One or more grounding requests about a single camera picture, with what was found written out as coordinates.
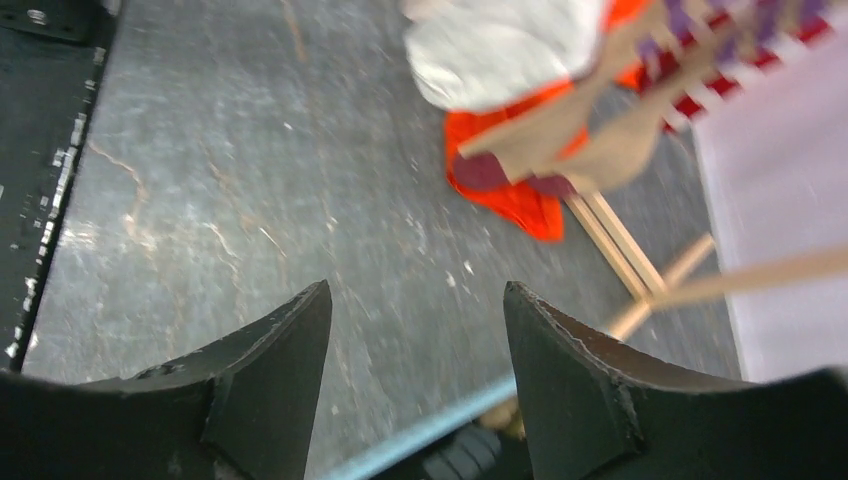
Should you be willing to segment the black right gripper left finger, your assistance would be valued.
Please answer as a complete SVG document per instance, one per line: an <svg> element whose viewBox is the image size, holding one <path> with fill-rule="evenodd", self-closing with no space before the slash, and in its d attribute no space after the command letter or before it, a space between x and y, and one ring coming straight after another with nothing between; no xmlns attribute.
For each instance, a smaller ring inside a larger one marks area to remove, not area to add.
<svg viewBox="0 0 848 480"><path fill-rule="evenodd" d="M300 479L332 318L329 284L122 379L1 377L5 479Z"/></svg>

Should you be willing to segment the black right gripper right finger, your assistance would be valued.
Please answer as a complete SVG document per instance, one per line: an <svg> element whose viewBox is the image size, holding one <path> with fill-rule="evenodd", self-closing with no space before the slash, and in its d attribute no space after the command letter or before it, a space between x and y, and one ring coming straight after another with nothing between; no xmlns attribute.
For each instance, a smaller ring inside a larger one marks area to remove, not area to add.
<svg viewBox="0 0 848 480"><path fill-rule="evenodd" d="M847 372L766 384L631 348L510 281L503 299L538 479L843 479Z"/></svg>

